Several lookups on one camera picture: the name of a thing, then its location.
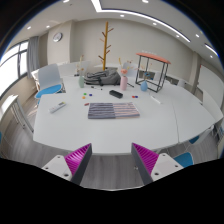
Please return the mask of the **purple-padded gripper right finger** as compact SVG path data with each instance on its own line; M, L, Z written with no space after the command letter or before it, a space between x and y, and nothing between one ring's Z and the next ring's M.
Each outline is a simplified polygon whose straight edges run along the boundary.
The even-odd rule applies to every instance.
M168 154L157 154L136 143L132 144L131 153L144 185L182 169L182 166Z

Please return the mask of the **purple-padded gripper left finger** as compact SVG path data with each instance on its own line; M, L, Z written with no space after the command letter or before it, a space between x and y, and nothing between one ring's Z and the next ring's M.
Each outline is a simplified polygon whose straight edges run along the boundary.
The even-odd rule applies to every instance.
M66 156L56 155L42 169L79 185L91 155L92 145L87 144Z

